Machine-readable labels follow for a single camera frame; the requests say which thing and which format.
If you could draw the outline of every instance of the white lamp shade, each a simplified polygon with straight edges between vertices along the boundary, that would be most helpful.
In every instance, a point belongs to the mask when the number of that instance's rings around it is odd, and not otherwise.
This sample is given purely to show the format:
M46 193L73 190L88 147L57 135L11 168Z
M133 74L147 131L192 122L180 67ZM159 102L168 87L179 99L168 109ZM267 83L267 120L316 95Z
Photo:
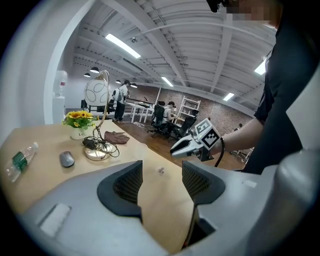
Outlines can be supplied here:
M110 95L107 82L97 79L88 82L83 92L84 100L89 106L105 106Z

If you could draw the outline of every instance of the green bottle label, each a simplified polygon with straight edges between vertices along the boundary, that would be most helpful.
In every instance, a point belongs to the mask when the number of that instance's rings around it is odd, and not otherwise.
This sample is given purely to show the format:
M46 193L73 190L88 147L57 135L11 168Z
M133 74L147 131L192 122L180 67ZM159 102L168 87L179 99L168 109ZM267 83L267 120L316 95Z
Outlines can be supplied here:
M28 165L26 157L20 151L14 157L12 157L12 162L13 162L14 166L17 169L19 169L21 172L23 172Z

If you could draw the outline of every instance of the plastic water bottle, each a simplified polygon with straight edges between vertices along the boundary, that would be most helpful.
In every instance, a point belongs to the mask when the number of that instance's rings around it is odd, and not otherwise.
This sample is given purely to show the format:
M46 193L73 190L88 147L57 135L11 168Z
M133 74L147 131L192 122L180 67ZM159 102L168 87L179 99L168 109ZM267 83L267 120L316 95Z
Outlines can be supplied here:
M15 182L20 174L27 168L27 165L30 164L38 148L38 143L34 142L31 146L24 148L12 157L12 161L8 163L5 169L6 175L11 182Z

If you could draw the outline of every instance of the lamp base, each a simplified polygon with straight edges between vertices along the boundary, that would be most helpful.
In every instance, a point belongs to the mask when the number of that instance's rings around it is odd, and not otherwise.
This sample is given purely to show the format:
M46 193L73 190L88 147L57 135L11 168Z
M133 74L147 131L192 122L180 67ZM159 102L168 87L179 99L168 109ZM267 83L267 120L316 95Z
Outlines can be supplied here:
M84 147L84 153L87 158L89 158L92 161L102 161L106 160L107 158L110 157L111 152L115 151L115 148L112 144L106 143L105 144L106 148L104 148L103 144L99 143L98 147L101 149L90 149L88 147Z

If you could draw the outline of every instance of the flower pot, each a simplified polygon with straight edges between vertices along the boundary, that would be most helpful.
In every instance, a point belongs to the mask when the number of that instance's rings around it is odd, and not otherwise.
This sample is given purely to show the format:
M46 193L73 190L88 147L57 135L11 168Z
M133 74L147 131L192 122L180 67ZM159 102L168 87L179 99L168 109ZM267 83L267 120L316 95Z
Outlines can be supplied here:
M92 135L92 129L90 129L90 127L88 127L87 129L74 128L72 126L70 127L71 127L70 136L73 140L83 140L85 137Z

